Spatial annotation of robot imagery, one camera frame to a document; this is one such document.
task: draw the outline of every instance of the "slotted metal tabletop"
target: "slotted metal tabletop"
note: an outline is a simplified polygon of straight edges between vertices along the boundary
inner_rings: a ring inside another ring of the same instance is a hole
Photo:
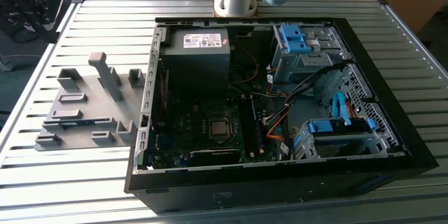
[[[38,152],[62,68],[95,74],[107,53],[118,73],[147,71],[154,19],[212,15],[210,0],[86,0],[72,4],[0,134],[0,220],[11,223],[447,223],[448,75],[387,5],[378,1],[259,3],[262,17],[344,17],[438,158],[440,167],[362,197],[156,216],[123,192],[128,147]]]

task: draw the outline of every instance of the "sticker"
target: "sticker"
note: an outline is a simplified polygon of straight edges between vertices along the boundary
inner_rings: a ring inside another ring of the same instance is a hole
[[[184,48],[223,47],[222,34],[187,34]]]
[[[283,150],[283,152],[284,152],[286,154],[288,154],[288,152],[290,152],[290,148],[288,148],[288,146],[286,145],[286,143],[282,143],[282,145],[280,145],[280,149]]]
[[[268,83],[274,83],[274,76],[271,74],[268,74]]]
[[[307,40],[307,44],[319,46],[319,41],[318,39]]]

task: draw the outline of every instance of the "floor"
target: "floor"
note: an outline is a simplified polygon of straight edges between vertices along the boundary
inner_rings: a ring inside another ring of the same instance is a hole
[[[66,0],[63,10],[67,10],[71,0]],[[430,47],[430,51],[448,68],[448,17],[443,14],[435,15],[427,26],[418,34],[420,40]],[[0,127],[4,125],[8,112],[12,111],[22,91],[27,85],[34,69],[39,63],[40,55],[44,53],[47,44],[40,40],[19,44],[15,43],[0,32],[0,53],[12,61],[15,68],[12,72],[0,71]]]

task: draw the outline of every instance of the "open computer case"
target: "open computer case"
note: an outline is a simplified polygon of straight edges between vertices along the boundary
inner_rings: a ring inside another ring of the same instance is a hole
[[[156,212],[356,196],[438,167],[342,18],[158,18],[126,192]]]

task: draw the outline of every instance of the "motherboard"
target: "motherboard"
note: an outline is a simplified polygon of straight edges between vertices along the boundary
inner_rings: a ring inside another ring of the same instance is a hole
[[[276,161],[278,143],[266,140],[266,130],[258,127],[271,107],[272,101],[259,95],[172,98],[170,109],[160,116],[154,166],[178,168]]]

